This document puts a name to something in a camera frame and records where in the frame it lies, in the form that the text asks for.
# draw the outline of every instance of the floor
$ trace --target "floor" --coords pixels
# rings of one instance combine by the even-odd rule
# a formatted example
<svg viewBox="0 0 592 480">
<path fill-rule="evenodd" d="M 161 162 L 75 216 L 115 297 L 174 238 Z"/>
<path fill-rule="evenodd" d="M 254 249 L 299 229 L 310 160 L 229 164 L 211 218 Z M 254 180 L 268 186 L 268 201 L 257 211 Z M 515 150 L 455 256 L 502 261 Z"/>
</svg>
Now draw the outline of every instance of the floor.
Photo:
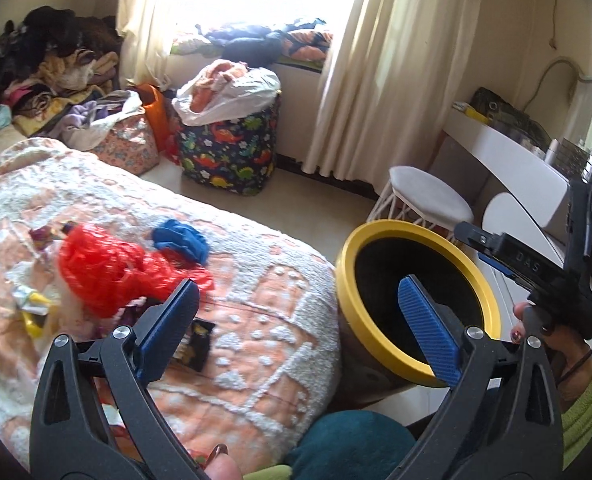
<svg viewBox="0 0 592 480">
<path fill-rule="evenodd" d="M 166 158 L 142 178 L 302 240 L 330 262 L 374 205 L 373 200 L 282 170 L 251 197 L 196 184 Z"/>
</svg>

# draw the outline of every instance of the green sleeve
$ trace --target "green sleeve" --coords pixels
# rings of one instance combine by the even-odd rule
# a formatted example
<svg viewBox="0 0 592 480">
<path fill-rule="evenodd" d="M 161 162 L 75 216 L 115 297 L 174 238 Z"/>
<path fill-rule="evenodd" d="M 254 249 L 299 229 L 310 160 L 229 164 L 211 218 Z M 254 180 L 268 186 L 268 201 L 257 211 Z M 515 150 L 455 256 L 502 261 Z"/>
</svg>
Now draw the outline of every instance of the green sleeve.
<svg viewBox="0 0 592 480">
<path fill-rule="evenodd" d="M 288 465 L 275 465 L 243 476 L 243 480 L 289 480 L 289 478 L 291 478 L 291 468 Z"/>
<path fill-rule="evenodd" d="M 562 414 L 562 431 L 566 468 L 592 437 L 592 380 L 573 406 Z"/>
</svg>

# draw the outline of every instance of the mirror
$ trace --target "mirror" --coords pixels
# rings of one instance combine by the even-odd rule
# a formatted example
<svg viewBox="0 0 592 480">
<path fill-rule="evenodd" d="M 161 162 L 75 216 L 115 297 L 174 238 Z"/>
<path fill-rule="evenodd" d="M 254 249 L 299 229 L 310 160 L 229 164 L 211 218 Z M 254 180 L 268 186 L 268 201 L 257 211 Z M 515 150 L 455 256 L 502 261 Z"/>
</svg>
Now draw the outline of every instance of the mirror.
<svg viewBox="0 0 592 480">
<path fill-rule="evenodd" d="M 585 76 L 573 59 L 559 57 L 546 67 L 522 111 L 551 139 L 592 155 L 592 76 Z"/>
</svg>

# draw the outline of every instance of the bed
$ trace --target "bed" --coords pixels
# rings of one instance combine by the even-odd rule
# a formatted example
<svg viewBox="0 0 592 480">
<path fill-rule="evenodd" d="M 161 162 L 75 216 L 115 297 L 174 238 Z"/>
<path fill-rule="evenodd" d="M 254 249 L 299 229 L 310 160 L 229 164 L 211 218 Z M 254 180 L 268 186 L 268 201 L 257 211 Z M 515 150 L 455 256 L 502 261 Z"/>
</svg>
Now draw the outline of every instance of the bed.
<svg viewBox="0 0 592 480">
<path fill-rule="evenodd" d="M 60 332 L 84 340 L 96 323 L 29 229 L 92 222 L 153 250 L 149 233 L 169 218 L 207 238 L 215 280 L 199 309 L 217 324 L 207 365 L 198 373 L 170 364 L 149 386 L 183 446 L 208 454 L 224 442 L 243 473 L 252 472 L 277 463 L 327 406 L 339 375 L 337 304 L 333 267 L 316 250 L 90 153 L 28 139 L 0 155 L 0 440 L 25 467 L 46 348 Z M 43 340 L 29 338 L 14 310 L 18 285 L 61 304 Z"/>
</svg>

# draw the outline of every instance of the yellow rim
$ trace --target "yellow rim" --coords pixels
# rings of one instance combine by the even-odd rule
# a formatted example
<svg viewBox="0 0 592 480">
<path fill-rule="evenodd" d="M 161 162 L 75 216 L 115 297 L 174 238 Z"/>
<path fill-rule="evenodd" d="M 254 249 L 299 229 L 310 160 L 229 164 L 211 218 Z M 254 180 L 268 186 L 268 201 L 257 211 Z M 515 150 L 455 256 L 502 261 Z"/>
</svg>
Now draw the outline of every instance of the yellow rim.
<svg viewBox="0 0 592 480">
<path fill-rule="evenodd" d="M 367 313 L 362 303 L 354 272 L 356 257 L 368 243 L 380 238 L 407 238 L 422 243 L 447 258 L 471 285 L 482 310 L 484 330 L 492 338 L 500 337 L 500 312 L 484 276 L 460 249 L 424 227 L 399 220 L 378 220 L 363 224 L 349 235 L 336 262 L 336 288 L 340 308 L 351 330 L 367 351 L 394 374 L 412 383 L 441 387 L 429 365 L 416 361 L 398 349 Z"/>
</svg>

